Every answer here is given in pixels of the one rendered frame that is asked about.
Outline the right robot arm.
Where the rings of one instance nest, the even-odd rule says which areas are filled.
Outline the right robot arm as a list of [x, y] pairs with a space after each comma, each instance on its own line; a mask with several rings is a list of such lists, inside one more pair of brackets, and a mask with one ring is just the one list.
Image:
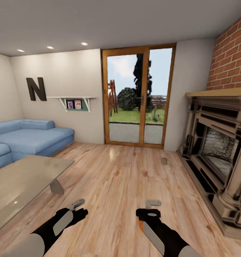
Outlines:
[[203, 257], [186, 243], [180, 235], [160, 220], [161, 213], [151, 206], [161, 206], [160, 200], [145, 200], [145, 209], [137, 209], [136, 216], [142, 222], [143, 233], [163, 257]]

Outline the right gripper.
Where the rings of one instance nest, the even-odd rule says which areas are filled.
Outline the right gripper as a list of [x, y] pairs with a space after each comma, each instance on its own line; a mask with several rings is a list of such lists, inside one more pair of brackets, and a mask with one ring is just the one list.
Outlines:
[[146, 210], [146, 209], [139, 208], [136, 210], [136, 216], [139, 217], [139, 221], [144, 221], [144, 217], [147, 212], [154, 212], [155, 214], [158, 215], [158, 217], [161, 217], [161, 213], [160, 211], [158, 211], [158, 209]]

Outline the pillar candle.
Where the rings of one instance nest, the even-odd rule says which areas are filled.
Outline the pillar candle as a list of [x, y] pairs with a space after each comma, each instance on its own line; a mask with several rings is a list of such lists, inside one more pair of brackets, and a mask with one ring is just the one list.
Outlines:
[[163, 164], [163, 165], [167, 165], [167, 161], [168, 161], [167, 158], [165, 158], [165, 157], [162, 158], [162, 164]]

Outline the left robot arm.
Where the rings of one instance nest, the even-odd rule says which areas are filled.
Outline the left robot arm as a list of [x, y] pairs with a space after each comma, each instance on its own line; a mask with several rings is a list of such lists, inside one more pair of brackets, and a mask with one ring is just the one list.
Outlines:
[[29, 234], [25, 239], [4, 252], [0, 257], [43, 257], [55, 241], [62, 235], [65, 228], [77, 224], [88, 214], [83, 208], [85, 199], [78, 199], [56, 212], [47, 222]]

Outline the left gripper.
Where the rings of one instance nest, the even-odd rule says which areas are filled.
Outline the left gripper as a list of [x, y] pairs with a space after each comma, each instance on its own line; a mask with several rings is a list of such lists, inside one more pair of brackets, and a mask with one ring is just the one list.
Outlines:
[[75, 221], [72, 225], [77, 224], [79, 221], [83, 220], [85, 216], [88, 214], [88, 210], [84, 210], [83, 208], [79, 209], [78, 211], [72, 211], [75, 213]]

